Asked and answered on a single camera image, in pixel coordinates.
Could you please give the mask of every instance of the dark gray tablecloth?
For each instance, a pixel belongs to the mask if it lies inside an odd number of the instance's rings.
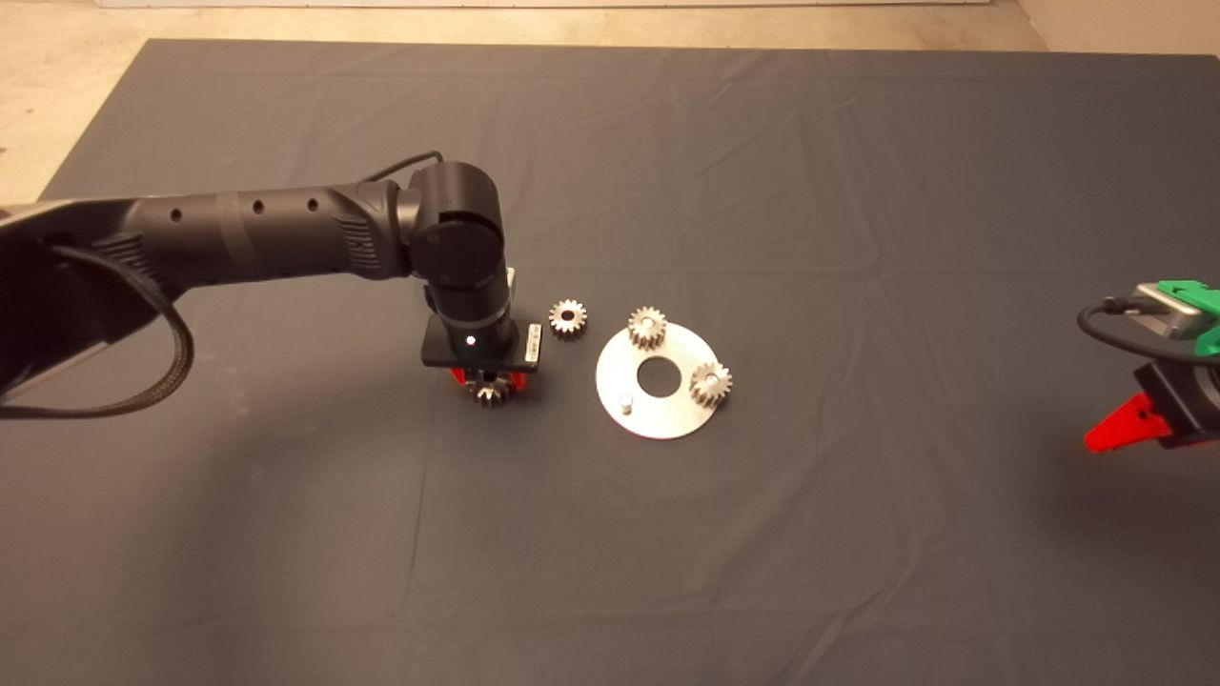
[[[48,197],[438,148],[592,327],[488,413],[418,284],[189,293],[168,402],[0,426],[0,682],[1214,681],[1220,452],[1086,454],[1138,360],[1072,320],[1216,278],[1218,144],[1211,57],[150,43]],[[639,305],[736,375],[682,441],[593,389]]]

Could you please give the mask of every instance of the gear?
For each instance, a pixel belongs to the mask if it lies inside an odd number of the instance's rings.
[[[466,382],[466,389],[470,391],[471,398],[479,405],[494,408],[509,402],[509,398],[512,397],[514,386],[512,380],[503,374],[492,375],[490,380],[477,375],[475,381]]]
[[[627,320],[627,334],[637,348],[650,350],[665,341],[665,315],[656,308],[640,308]]]
[[[570,341],[584,333],[589,310],[576,300],[560,300],[550,309],[550,331],[559,338]]]
[[[699,365],[691,375],[691,397],[705,408],[715,408],[733,389],[733,375],[720,363]]]

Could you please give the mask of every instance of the white wall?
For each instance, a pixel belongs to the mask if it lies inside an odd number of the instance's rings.
[[[1052,50],[1220,55],[1220,0],[1021,0]]]

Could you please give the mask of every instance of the metal gear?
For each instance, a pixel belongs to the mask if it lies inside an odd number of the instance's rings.
[[[550,308],[550,331],[559,338],[570,341],[584,333],[589,310],[576,300],[560,300]]]
[[[627,320],[627,334],[637,348],[650,350],[665,341],[665,315],[656,308],[640,308]]]
[[[512,397],[514,386],[508,376],[498,374],[490,381],[482,377],[467,381],[466,389],[470,391],[471,398],[479,405],[494,408],[509,402]]]
[[[733,375],[720,363],[699,365],[691,375],[691,397],[705,408],[715,408],[733,389]]]

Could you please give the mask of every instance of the metal disc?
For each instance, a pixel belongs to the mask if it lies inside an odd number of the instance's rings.
[[[664,358],[678,367],[682,382],[671,395],[658,398],[639,387],[639,365]],[[687,386],[695,367],[716,360],[703,338],[689,328],[669,322],[665,339],[650,350],[631,342],[623,328],[606,342],[598,358],[598,398],[606,414],[623,428],[645,438],[680,438],[704,425],[716,411],[691,398]]]

